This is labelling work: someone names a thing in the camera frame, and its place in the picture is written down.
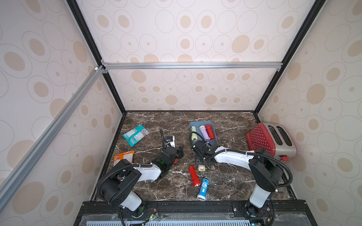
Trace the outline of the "light green flashlight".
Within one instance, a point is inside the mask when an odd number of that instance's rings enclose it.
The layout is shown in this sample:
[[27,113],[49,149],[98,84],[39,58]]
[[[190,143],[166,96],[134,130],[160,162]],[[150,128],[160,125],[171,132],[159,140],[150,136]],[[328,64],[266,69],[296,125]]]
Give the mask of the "light green flashlight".
[[190,131],[191,131],[191,140],[192,140],[192,142],[198,141],[198,136],[197,136],[197,134],[196,134],[196,127],[195,127],[195,126],[192,126],[192,127],[190,128]]

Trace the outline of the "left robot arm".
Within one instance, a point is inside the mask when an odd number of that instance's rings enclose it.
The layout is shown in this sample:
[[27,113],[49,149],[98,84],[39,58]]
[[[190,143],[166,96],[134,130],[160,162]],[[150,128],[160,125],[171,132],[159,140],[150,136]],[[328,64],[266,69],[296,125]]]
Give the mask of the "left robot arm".
[[142,209],[142,199],[133,192],[138,182],[157,181],[165,177],[174,163],[184,156],[183,147],[166,147],[150,164],[135,164],[121,160],[101,179],[96,186],[97,197],[112,207],[130,211]]

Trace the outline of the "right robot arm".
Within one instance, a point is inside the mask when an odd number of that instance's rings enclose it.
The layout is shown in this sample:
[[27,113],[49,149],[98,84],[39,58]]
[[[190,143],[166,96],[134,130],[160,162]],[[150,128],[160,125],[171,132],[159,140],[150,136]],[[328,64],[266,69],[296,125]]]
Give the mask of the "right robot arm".
[[191,141],[191,149],[204,165],[226,163],[245,168],[253,174],[256,185],[243,211],[250,217],[258,217],[266,201],[279,188],[289,186],[293,181],[291,170],[267,150],[241,151],[210,145],[203,141]]

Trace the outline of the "blue plastic storage box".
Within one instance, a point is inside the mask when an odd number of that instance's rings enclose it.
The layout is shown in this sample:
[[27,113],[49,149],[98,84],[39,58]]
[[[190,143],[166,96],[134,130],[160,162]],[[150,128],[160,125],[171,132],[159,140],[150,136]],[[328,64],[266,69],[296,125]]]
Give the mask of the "blue plastic storage box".
[[196,141],[202,141],[204,139],[204,135],[200,130],[200,127],[204,126],[206,129],[206,134],[210,138],[208,143],[210,145],[218,145],[216,131],[214,128],[214,124],[211,121],[192,121],[189,123],[190,132],[195,131],[197,134],[191,134],[191,143],[194,144]]

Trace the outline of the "orange snack packet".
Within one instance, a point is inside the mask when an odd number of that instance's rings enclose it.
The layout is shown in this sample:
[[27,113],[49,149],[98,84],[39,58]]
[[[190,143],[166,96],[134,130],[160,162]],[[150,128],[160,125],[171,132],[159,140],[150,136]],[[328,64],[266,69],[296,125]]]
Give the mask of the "orange snack packet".
[[134,151],[129,151],[129,152],[116,154],[113,158],[114,160],[113,166],[116,166],[121,160],[127,160],[128,162],[133,163],[134,153],[135,153]]

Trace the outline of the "blue flashlight white logo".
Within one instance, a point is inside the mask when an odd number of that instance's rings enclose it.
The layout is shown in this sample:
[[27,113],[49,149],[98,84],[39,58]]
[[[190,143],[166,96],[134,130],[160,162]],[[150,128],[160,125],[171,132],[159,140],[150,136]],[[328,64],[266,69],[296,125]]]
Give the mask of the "blue flashlight white logo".
[[202,202],[206,201],[206,193],[207,193],[208,185],[209,185],[209,180],[203,179],[201,186],[200,186],[199,194],[197,195],[198,200],[200,200]]

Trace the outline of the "teal snack packet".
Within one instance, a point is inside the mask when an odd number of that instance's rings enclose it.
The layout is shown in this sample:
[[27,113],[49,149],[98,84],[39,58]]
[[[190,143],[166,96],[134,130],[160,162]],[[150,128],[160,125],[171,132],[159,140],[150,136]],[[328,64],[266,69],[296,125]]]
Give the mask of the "teal snack packet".
[[123,138],[125,138],[128,144],[133,147],[143,138],[147,137],[149,134],[150,132],[146,128],[144,128],[142,124],[140,124],[139,126],[123,134]]

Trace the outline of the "red and silver toaster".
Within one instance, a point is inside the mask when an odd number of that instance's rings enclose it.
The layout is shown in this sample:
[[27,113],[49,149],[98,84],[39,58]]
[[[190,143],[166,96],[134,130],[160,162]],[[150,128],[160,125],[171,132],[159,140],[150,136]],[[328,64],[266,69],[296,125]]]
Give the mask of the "red and silver toaster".
[[276,159],[288,162],[297,155],[291,136],[280,124],[259,123],[246,134],[251,151],[263,148]]

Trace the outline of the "horizontal aluminium rail back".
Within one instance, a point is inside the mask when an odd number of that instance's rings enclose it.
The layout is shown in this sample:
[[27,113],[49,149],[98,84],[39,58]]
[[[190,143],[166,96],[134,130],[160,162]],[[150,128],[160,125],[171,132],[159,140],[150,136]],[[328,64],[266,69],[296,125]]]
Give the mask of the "horizontal aluminium rail back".
[[107,70],[281,68],[282,62],[106,63]]

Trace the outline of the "black front base frame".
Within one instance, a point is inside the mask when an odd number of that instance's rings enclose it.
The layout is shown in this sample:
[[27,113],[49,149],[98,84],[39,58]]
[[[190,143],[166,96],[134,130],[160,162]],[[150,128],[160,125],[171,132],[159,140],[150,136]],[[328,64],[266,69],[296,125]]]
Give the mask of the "black front base frame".
[[106,202],[84,202],[75,226],[315,226],[304,200],[267,201],[257,217],[247,214],[245,201],[146,202],[139,217]]

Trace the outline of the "diagonal aluminium rail left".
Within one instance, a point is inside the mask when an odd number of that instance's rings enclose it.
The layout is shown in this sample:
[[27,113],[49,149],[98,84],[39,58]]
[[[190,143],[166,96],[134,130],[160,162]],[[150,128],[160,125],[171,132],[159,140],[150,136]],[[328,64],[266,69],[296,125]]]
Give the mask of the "diagonal aluminium rail left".
[[92,71],[82,86],[70,98],[66,105],[61,109],[60,113],[34,143],[29,152],[22,158],[20,163],[4,181],[4,184],[1,186],[1,211],[8,205],[11,198],[20,188],[34,166],[38,163],[39,159],[48,149],[80,102],[84,99],[92,85],[103,74],[104,70],[105,66],[99,65],[97,70]]

